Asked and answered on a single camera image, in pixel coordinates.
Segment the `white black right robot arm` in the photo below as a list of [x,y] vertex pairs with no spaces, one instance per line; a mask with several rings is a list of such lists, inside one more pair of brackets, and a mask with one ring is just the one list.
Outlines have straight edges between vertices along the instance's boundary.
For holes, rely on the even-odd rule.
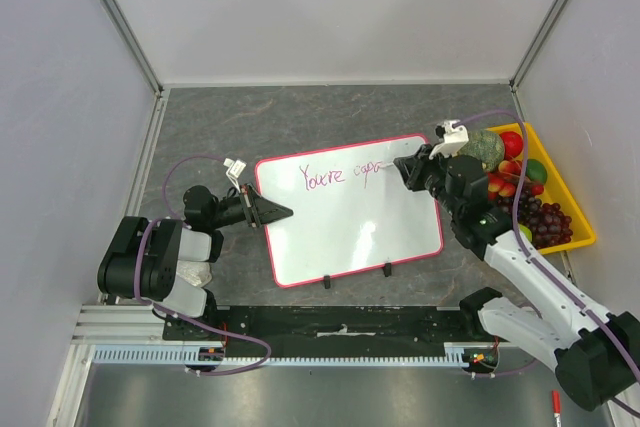
[[420,136],[259,162],[260,193],[287,208],[266,229],[276,283],[294,287],[442,249],[440,216],[457,241],[506,277],[526,312],[483,290],[458,315],[467,339],[498,336],[552,370],[565,393],[591,410],[639,381],[639,322],[613,314],[558,272],[488,198],[479,160],[449,157]]

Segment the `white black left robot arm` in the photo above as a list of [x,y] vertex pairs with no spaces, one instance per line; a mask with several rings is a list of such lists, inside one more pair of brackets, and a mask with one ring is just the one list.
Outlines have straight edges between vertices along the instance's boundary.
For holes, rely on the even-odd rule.
[[217,261],[223,227],[245,223],[258,228],[287,219],[294,211],[262,197],[250,184],[222,199],[202,185],[193,186],[184,193],[183,204],[184,220],[123,218],[98,267],[97,285],[104,294],[182,314],[185,329],[198,340],[208,340],[220,325],[211,310],[215,299],[181,278],[178,267]]

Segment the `pink framed whiteboard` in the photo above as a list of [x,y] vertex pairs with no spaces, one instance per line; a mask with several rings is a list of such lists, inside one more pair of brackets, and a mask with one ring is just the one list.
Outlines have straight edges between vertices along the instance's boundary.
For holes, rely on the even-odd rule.
[[258,162],[259,193],[294,211],[265,228],[276,284],[297,287],[438,255],[436,201],[409,191],[396,168],[379,168],[426,141],[404,135]]

